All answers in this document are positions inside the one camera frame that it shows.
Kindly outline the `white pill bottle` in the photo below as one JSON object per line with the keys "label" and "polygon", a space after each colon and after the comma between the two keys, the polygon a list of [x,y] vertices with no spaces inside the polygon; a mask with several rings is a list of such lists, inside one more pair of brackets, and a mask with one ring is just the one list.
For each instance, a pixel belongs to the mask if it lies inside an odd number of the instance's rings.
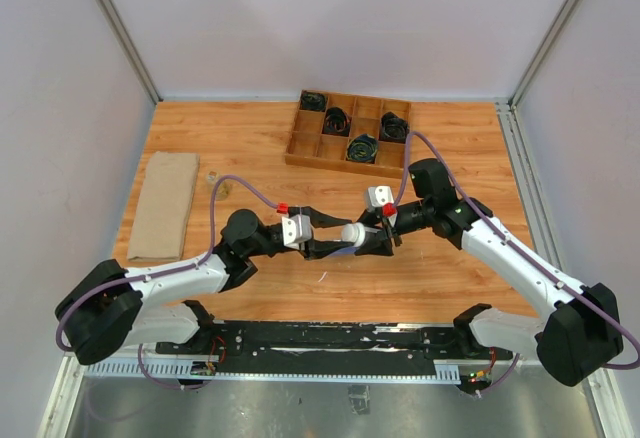
{"label": "white pill bottle", "polygon": [[362,223],[346,224],[341,231],[341,240],[352,247],[360,248],[379,232],[378,228],[368,227]]}

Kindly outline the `blue weekly pill organizer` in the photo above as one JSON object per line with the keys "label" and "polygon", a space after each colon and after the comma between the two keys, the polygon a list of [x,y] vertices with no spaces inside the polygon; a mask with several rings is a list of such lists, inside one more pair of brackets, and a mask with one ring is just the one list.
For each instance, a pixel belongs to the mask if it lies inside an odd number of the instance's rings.
{"label": "blue weekly pill organizer", "polygon": [[329,258],[338,258],[343,256],[352,256],[357,251],[356,247],[346,247],[340,250],[337,250],[329,255]]}

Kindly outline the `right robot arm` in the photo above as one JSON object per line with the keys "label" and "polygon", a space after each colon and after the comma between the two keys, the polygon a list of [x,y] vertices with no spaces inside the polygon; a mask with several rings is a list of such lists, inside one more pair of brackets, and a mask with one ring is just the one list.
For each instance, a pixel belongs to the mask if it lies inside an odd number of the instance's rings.
{"label": "right robot arm", "polygon": [[588,287],[546,262],[514,237],[475,199],[458,196],[436,159],[411,164],[416,201],[394,205],[387,186],[365,193],[366,209],[341,236],[358,255],[390,256],[402,236],[431,229],[457,249],[479,259],[533,307],[535,317],[477,304],[453,321],[453,345],[466,358],[500,348],[537,359],[558,382],[574,386],[623,350],[613,292]]}

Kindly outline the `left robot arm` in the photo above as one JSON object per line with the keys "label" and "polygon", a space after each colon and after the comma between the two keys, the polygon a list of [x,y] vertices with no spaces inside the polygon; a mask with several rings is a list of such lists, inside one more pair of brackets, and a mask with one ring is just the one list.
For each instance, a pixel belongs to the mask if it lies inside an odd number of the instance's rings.
{"label": "left robot arm", "polygon": [[56,343],[82,365],[157,342],[203,353],[213,344],[214,329],[189,298],[243,285],[257,272],[255,256],[296,252],[322,259],[352,247],[360,235],[351,221],[311,207],[288,208],[272,225],[249,209],[237,210],[220,240],[194,258],[139,268],[125,268],[114,259],[99,262],[56,307]]}

